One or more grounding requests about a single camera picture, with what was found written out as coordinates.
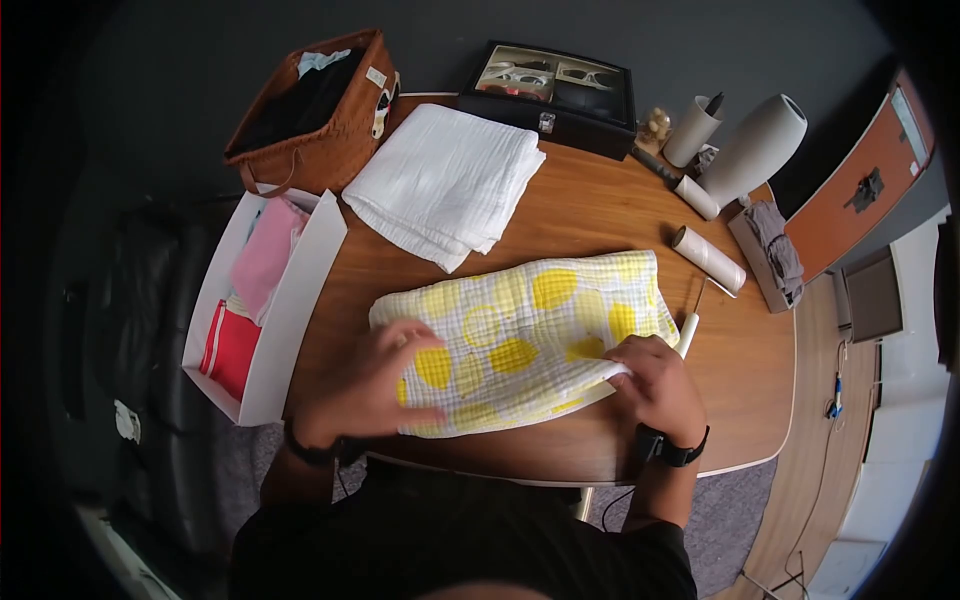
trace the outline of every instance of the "oval table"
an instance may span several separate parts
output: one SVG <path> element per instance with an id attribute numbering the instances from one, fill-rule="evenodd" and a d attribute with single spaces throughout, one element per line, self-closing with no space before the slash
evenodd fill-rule
<path id="1" fill-rule="evenodd" d="M 455 101 L 450 95 L 402 96 L 389 129 L 420 103 L 454 106 Z M 530 180 L 500 242 L 486 256 L 472 253 L 450 276 L 397 248 L 341 204 L 349 231 L 304 335 L 288 401 L 309 398 L 318 382 L 343 366 L 357 338 L 369 330 L 368 311 L 381 296 L 540 258 L 652 249 L 660 291 L 682 325 L 705 276 L 670 247 L 677 229 L 687 225 L 747 271 L 736 300 L 707 288 L 686 357 L 710 425 L 701 476 L 775 457 L 793 409 L 793 311 L 774 315 L 767 309 L 726 226 L 735 203 L 707 223 L 632 157 L 618 162 L 544 141 L 540 148 L 546 161 Z M 772 200 L 765 184 L 752 197 Z M 373 441 L 370 450 L 401 463 L 526 483 L 608 486 L 636 478 L 638 464 L 631 455 L 635 426 L 629 404 L 614 394 L 535 425 L 442 440 L 393 436 Z"/>

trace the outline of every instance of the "pink cloth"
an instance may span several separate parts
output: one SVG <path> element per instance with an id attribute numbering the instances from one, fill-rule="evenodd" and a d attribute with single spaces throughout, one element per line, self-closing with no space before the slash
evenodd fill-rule
<path id="1" fill-rule="evenodd" d="M 263 326 L 274 291 L 310 215 L 282 196 L 267 201 L 247 245 L 240 251 L 230 282 L 250 318 Z"/>

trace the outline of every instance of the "person's left hand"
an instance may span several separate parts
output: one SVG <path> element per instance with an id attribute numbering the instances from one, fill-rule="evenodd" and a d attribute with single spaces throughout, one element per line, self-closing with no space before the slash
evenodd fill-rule
<path id="1" fill-rule="evenodd" d="M 445 420 L 440 408 L 404 408 L 396 399 L 396 383 L 414 355 L 443 345 L 419 321 L 394 321 L 374 329 L 330 390 L 295 408 L 297 442 L 327 448 L 338 436 L 392 435 L 401 425 Z"/>

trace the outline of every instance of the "person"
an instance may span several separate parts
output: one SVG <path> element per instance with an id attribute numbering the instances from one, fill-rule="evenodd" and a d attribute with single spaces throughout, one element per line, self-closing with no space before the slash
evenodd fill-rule
<path id="1" fill-rule="evenodd" d="M 438 409 L 396 401 L 416 352 L 442 344 L 420 322 L 378 328 L 337 382 L 293 408 L 262 506 L 233 545 L 231 597 L 697 597 L 683 527 L 699 458 L 682 468 L 646 463 L 620 533 L 575 519 L 544 488 L 374 460 L 360 490 L 331 505 L 332 460 L 308 464 L 292 448 L 442 420 Z M 677 448 L 701 445 L 706 411 L 677 352 L 659 337 L 630 336 L 605 357 L 632 372 L 610 382 L 638 421 Z"/>

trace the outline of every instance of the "black wristwatch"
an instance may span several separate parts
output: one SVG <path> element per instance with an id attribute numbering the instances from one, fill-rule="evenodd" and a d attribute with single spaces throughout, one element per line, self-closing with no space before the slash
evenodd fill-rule
<path id="1" fill-rule="evenodd" d="M 329 448 L 306 447 L 300 445 L 297 438 L 294 437 L 294 419 L 291 417 L 283 423 L 283 441 L 294 453 L 294 456 L 304 461 L 311 467 L 328 467 L 333 464 L 333 459 L 340 452 L 343 440 L 337 438 Z"/>
<path id="2" fill-rule="evenodd" d="M 703 454 L 709 434 L 710 427 L 708 425 L 704 440 L 700 442 L 700 445 L 695 448 L 677 448 L 667 440 L 662 431 L 641 423 L 636 426 L 634 435 L 636 457 L 641 462 L 646 463 L 657 456 L 670 467 L 686 467 Z"/>

